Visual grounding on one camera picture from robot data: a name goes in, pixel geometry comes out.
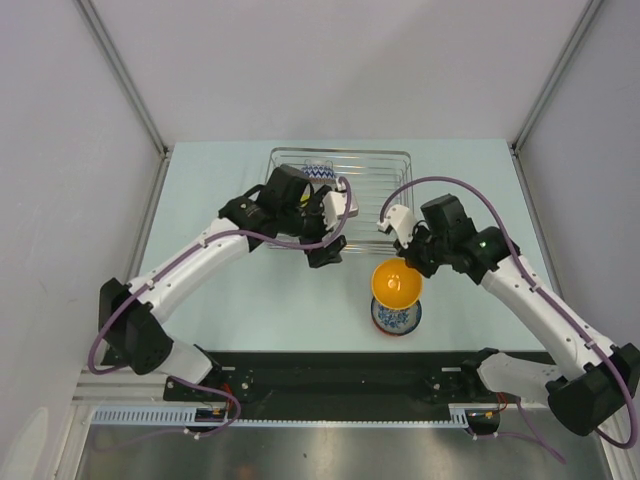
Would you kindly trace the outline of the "orange yellow bowl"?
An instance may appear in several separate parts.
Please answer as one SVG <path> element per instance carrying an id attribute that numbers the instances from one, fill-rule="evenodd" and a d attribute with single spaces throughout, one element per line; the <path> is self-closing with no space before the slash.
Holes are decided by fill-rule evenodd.
<path id="1" fill-rule="evenodd" d="M 407 309 L 419 299 L 423 290 L 423 277 L 408 267 L 401 258 L 380 263 L 371 276 L 373 297 L 384 307 L 393 310 Z"/>

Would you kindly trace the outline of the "red patterned blue zigzag bowl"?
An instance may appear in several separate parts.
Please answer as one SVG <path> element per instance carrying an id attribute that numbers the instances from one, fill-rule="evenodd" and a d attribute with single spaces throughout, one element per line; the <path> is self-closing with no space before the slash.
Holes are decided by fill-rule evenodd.
<path id="1" fill-rule="evenodd" d="M 330 160 L 307 159 L 301 171 L 315 183 L 328 184 L 336 179 L 334 165 Z"/>

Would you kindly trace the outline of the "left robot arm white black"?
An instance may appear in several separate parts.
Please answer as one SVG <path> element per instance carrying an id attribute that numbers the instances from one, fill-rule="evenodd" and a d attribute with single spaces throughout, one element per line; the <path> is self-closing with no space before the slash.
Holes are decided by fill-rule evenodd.
<path id="1" fill-rule="evenodd" d="M 357 212 L 346 178 L 316 187 L 303 171 L 277 167 L 265 183 L 229 200 L 196 239 L 163 264 L 126 283 L 106 281 L 94 342 L 107 343 L 121 367 L 137 375 L 178 377 L 197 398 L 210 399 L 221 387 L 214 361 L 200 347 L 172 338 L 164 322 L 219 268 L 263 244 L 302 251 L 312 268 L 340 262 L 342 230 Z"/>

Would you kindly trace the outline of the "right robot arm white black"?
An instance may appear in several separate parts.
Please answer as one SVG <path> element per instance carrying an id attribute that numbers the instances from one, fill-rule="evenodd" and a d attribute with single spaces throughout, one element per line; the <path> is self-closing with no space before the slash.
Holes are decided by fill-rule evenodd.
<path id="1" fill-rule="evenodd" d="M 581 319 L 531 269 L 501 224 L 476 229 L 459 199 L 425 203 L 421 219 L 403 205 L 387 208 L 380 231 L 395 233 L 406 265 L 424 277 L 449 266 L 500 300 L 545 347 L 552 365 L 482 350 L 461 376 L 463 393 L 484 401 L 495 391 L 548 406 L 569 431 L 587 436 L 623 406 L 639 384 L 639 350 L 616 345 Z"/>

